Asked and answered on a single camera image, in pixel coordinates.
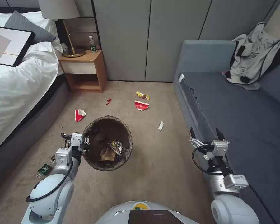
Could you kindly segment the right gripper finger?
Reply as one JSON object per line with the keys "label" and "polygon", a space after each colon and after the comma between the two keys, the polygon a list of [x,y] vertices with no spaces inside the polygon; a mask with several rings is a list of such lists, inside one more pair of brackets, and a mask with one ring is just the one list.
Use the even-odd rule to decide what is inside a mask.
{"label": "right gripper finger", "polygon": [[212,145],[207,145],[202,143],[200,140],[195,138],[195,133],[192,127],[190,127],[190,140],[189,142],[194,146],[197,150],[212,150]]}
{"label": "right gripper finger", "polygon": [[230,141],[227,140],[227,139],[224,137],[223,133],[222,133],[217,127],[216,127],[215,129],[216,129],[216,134],[217,134],[218,140],[219,140],[219,141],[224,141],[226,144],[229,144]]}

